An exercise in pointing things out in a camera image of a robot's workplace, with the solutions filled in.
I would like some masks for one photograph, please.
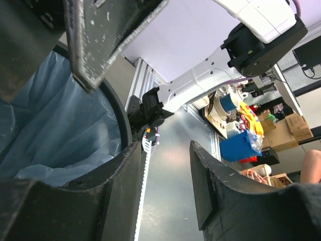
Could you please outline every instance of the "trash bag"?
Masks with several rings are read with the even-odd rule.
[[[11,102],[0,100],[0,178],[63,186],[121,151],[115,113],[100,89],[87,94],[68,59],[51,52]]]

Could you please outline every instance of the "blue crate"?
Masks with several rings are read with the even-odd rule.
[[[262,156],[261,152],[257,152],[251,146],[249,131],[233,136],[220,143],[221,156],[229,162],[237,162],[239,160]]]

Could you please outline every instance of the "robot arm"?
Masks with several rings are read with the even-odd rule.
[[[268,44],[296,23],[285,0],[213,0]]]
[[[129,116],[132,130],[161,125],[185,103],[231,79],[265,73],[307,34],[304,23],[285,0],[214,1],[243,23],[208,58],[147,92],[140,110]]]

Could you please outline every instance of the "purple cable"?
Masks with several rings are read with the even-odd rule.
[[[296,14],[301,17],[301,7],[300,7],[300,2],[299,0],[292,0],[292,2],[294,3],[294,6],[296,8]]]

